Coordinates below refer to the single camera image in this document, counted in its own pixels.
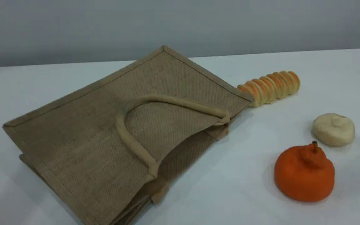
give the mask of gray wall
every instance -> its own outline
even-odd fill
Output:
[[[0,0],[0,66],[360,48],[360,0]]]

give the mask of beige handle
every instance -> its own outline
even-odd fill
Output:
[[[169,103],[177,106],[181,106],[184,108],[189,108],[195,111],[199,111],[201,113],[213,115],[219,118],[222,118],[218,121],[214,126],[220,126],[229,123],[230,114],[228,111],[205,106],[196,102],[184,100],[181,98],[175,98],[167,95],[159,95],[159,94],[150,94],[144,95],[141,97],[137,97],[131,101],[129,101],[116,115],[116,128],[119,133],[120,138],[123,143],[144,163],[148,166],[148,172],[152,176],[150,180],[153,180],[158,177],[158,169],[160,162],[157,162],[154,157],[149,154],[149,152],[127,131],[126,126],[124,124],[124,119],[126,118],[126,114],[131,111],[133,108],[136,108],[139,105],[148,103],[148,102],[162,102]]]

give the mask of bag handle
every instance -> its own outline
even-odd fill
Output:
[[[123,143],[148,166],[148,172],[151,175],[148,180],[153,180],[158,177],[158,169],[160,162],[157,162],[156,159],[154,159],[154,157],[152,157],[149,152],[127,131],[124,124],[126,114],[129,111],[136,108],[137,106],[148,102],[169,103],[222,118],[220,121],[216,122],[214,126],[221,126],[229,123],[230,121],[230,114],[226,110],[205,106],[197,102],[192,102],[189,100],[175,98],[167,95],[149,94],[137,97],[127,102],[126,105],[116,115],[117,132],[119,133],[119,136]]]

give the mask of toy food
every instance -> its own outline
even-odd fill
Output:
[[[259,79],[263,81],[269,89],[269,103],[274,102],[277,98],[277,94],[279,93],[276,88],[276,84],[268,77],[260,77]]]
[[[250,88],[252,88],[252,89],[254,89],[255,92],[259,95],[260,101],[259,101],[259,102],[258,102],[258,101],[256,102],[256,104],[257,104],[256,107],[259,107],[259,106],[265,104],[267,98],[266,98],[266,96],[263,94],[262,89],[261,89],[255,82],[247,81],[247,82],[245,83],[245,85],[248,86],[248,87],[250,87]]]
[[[262,90],[262,104],[269,103],[270,97],[269,97],[269,87],[261,80],[259,79],[252,79],[252,82],[254,82],[256,85],[259,86],[259,88]]]
[[[326,113],[313,121],[312,133],[324,144],[340,147],[354,141],[355,125],[347,117]]]
[[[292,71],[281,71],[252,79],[237,88],[254,96],[255,102],[250,107],[259,107],[273,103],[277,98],[283,99],[289,94],[295,94],[300,88],[300,80]]]
[[[238,85],[237,89],[246,93],[250,93],[254,96],[255,101],[250,104],[250,107],[259,107],[260,106],[260,94],[258,89],[255,86],[250,86],[247,84]]]
[[[274,72],[273,75],[275,75],[276,77],[279,77],[280,79],[282,79],[284,81],[284,83],[286,83],[287,94],[293,94],[293,83],[291,82],[291,79],[289,77],[285,76],[282,73],[278,73],[278,72]]]
[[[277,88],[280,90],[280,95],[277,96],[279,99],[283,99],[288,95],[287,84],[283,81],[282,78],[275,76],[273,74],[268,74],[266,77],[270,78],[276,83]]]
[[[297,201],[325,199],[334,187],[334,166],[316,141],[285,150],[274,166],[274,181],[285,195]]]

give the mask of dough ball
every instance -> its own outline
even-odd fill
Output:
[[[354,141],[355,125],[347,117],[326,113],[313,121],[312,133],[324,144],[340,147]]]

